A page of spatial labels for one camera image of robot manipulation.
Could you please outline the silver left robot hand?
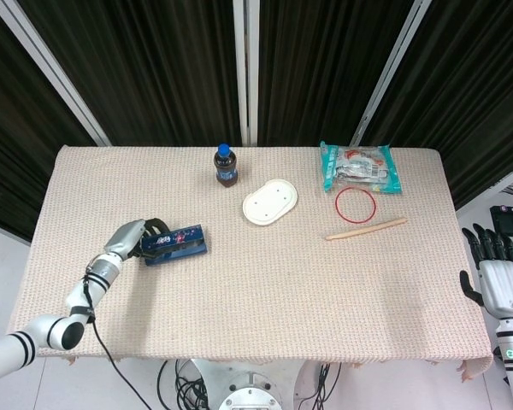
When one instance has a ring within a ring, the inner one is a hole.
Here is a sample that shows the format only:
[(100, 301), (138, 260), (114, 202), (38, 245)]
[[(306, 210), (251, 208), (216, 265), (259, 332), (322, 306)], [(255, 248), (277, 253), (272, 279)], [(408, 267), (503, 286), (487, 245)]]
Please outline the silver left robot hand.
[(142, 239), (169, 233), (168, 226), (158, 218), (149, 220), (134, 220), (122, 225), (104, 245), (106, 253), (113, 253), (123, 261), (132, 257), (143, 257), (155, 260), (161, 253), (155, 250), (143, 250)]

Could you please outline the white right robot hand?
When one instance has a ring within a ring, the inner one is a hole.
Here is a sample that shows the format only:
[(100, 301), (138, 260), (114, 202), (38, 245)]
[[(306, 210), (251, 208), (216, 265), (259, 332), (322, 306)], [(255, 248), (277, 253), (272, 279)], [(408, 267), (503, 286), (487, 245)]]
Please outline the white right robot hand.
[(498, 320), (513, 319), (513, 242), (474, 224), (462, 229), (478, 273), (480, 288), (475, 290), (469, 274), (462, 270), (459, 282), (464, 295)]

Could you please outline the blue glasses case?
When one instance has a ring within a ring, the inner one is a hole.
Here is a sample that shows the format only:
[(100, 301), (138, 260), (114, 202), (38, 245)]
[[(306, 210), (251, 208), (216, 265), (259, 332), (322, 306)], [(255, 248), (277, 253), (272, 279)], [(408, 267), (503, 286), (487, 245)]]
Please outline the blue glasses case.
[(207, 252), (201, 225), (142, 237), (140, 248), (147, 266), (156, 266)]

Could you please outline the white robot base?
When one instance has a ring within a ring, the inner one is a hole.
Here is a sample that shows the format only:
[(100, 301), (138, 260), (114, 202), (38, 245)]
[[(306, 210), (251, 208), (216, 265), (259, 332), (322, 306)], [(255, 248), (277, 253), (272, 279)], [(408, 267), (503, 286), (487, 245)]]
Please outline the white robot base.
[(320, 364), (311, 360), (267, 363), (194, 359), (203, 378), (209, 410), (299, 410), (314, 389)]

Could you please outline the black electronic device with lights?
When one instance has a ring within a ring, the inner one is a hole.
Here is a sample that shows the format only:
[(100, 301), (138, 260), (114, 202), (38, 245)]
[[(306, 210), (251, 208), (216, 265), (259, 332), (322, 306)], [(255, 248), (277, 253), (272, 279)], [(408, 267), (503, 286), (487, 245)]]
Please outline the black electronic device with lights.
[(494, 231), (513, 237), (513, 207), (501, 205), (490, 207)]

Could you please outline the cola bottle with blue cap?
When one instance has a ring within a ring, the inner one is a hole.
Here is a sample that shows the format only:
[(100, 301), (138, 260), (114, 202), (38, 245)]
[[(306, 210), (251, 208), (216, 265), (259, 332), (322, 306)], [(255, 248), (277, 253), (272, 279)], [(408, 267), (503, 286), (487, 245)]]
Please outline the cola bottle with blue cap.
[(214, 156), (217, 181), (226, 188), (235, 185), (238, 181), (237, 156), (227, 143), (217, 147)]

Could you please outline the beige waffle tablecloth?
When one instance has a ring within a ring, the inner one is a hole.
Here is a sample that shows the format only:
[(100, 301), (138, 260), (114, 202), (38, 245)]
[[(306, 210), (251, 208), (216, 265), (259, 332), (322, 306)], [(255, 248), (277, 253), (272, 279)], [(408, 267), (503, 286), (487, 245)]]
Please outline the beige waffle tablecloth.
[[(159, 266), (126, 261), (96, 310), (124, 357), (267, 362), (460, 360), (472, 378), (492, 364), (479, 307), (458, 275), (469, 269), (440, 155), (394, 149), (399, 195), (322, 188), (316, 147), (239, 148), (239, 182), (215, 178), (213, 148), (62, 148), (32, 238), (9, 327), (64, 316), (87, 263), (116, 229), (157, 217), (201, 225), (208, 252)], [(271, 225), (244, 199), (271, 179), (298, 192)], [(406, 218), (357, 237), (325, 237)]]

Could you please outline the white oval plastic tray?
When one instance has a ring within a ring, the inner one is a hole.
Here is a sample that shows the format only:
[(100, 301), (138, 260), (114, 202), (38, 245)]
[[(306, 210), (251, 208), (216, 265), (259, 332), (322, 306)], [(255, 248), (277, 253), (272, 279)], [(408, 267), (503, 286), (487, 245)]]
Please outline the white oval plastic tray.
[(289, 213), (298, 202), (294, 185), (284, 179), (271, 179), (243, 201), (243, 214), (257, 226), (268, 226)]

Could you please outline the wooden stick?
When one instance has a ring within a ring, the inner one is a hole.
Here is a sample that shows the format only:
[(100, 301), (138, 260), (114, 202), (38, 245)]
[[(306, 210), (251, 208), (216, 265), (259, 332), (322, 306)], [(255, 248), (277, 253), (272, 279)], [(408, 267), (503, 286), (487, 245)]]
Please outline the wooden stick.
[(357, 237), (357, 236), (365, 235), (365, 234), (368, 234), (371, 232), (385, 230), (390, 227), (400, 226), (400, 225), (405, 224), (407, 221), (408, 220), (406, 218), (390, 220), (387, 222), (383, 222), (383, 223), (379, 223), (379, 224), (371, 225), (371, 226), (366, 226), (364, 228), (360, 228), (360, 229), (356, 229), (356, 230), (352, 230), (352, 231), (329, 235), (329, 236), (325, 237), (325, 240), (333, 241), (333, 240), (340, 240), (340, 239), (345, 239), (345, 238), (349, 238), (349, 237)]

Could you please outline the black pleated curtain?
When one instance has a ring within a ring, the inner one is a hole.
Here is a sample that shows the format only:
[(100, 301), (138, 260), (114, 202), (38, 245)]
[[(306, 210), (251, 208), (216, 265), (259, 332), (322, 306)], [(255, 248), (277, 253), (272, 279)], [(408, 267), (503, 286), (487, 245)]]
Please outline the black pleated curtain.
[[(248, 0), (257, 142), (348, 141), (414, 0)], [(241, 145), (233, 0), (9, 0), (118, 146)], [(436, 149), (456, 207), (513, 172), (513, 0), (432, 0), (363, 134)], [(93, 140), (0, 17), (0, 228), (31, 239)]]

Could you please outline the teal snack bag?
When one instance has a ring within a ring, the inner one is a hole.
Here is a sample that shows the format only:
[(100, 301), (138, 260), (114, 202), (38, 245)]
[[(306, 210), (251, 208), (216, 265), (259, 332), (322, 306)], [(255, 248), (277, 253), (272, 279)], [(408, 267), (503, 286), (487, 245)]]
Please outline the teal snack bag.
[(320, 142), (323, 190), (335, 185), (364, 185), (384, 194), (400, 194), (401, 181), (389, 145), (338, 146)]

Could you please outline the white frame post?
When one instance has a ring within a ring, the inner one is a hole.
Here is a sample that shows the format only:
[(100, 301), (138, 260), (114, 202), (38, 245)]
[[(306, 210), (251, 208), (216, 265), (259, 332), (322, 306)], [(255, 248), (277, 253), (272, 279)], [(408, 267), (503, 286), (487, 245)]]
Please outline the white frame post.
[(256, 147), (261, 0), (232, 0), (232, 6), (241, 141)]
[(432, 3), (433, 0), (413, 0), (409, 13), (404, 20), (404, 24), (401, 26), (400, 32), (392, 46), (380, 76), (377, 79), (373, 92), (369, 97), (357, 127), (350, 142), (348, 143), (350, 146), (358, 146), (361, 143), (365, 132), (369, 128), (371, 120), (374, 118), (386, 91), (391, 85), (404, 56)]
[(0, 0), (0, 18), (97, 146), (112, 143), (17, 0)]

